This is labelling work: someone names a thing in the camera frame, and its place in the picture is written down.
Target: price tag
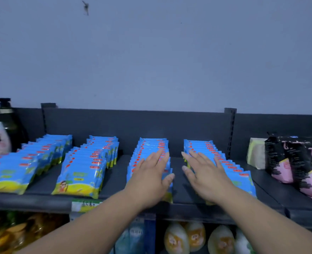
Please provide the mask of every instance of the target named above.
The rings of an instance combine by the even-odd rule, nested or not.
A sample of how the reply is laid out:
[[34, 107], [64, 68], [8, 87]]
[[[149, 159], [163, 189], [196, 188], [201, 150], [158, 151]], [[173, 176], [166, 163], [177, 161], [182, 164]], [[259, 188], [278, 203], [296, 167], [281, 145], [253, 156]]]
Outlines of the price tag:
[[102, 200], [98, 199], [73, 199], [71, 203], [71, 211], [85, 213], [94, 209], [102, 202]]

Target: wall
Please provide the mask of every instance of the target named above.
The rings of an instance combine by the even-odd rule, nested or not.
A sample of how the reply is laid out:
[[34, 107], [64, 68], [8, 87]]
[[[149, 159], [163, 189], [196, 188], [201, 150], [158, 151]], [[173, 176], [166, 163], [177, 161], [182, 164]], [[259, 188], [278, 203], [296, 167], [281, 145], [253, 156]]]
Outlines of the wall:
[[13, 106], [312, 114], [312, 0], [0, 0]]

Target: person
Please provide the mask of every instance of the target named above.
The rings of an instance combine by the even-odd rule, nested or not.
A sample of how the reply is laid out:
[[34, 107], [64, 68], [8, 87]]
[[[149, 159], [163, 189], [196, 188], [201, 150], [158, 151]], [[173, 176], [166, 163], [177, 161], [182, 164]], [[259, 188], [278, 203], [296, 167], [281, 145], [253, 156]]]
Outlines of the person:
[[[141, 160], [124, 190], [71, 223], [56, 229], [18, 253], [107, 254], [130, 222], [156, 205], [175, 175], [162, 180], [169, 153], [162, 150]], [[182, 153], [195, 173], [183, 166], [194, 190], [233, 218], [259, 254], [312, 253], [312, 233], [235, 187], [221, 163], [216, 166], [202, 153]]]

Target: right hand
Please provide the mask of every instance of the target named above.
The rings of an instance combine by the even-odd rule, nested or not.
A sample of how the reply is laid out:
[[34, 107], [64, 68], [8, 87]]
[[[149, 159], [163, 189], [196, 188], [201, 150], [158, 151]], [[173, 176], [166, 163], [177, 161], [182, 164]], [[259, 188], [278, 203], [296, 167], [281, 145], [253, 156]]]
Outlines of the right hand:
[[204, 154], [182, 152], [182, 156], [188, 161], [195, 173], [187, 166], [182, 169], [193, 189], [203, 199], [221, 205], [226, 198], [230, 198], [236, 188], [226, 175], [221, 162], [217, 157], [214, 161], [217, 166]]

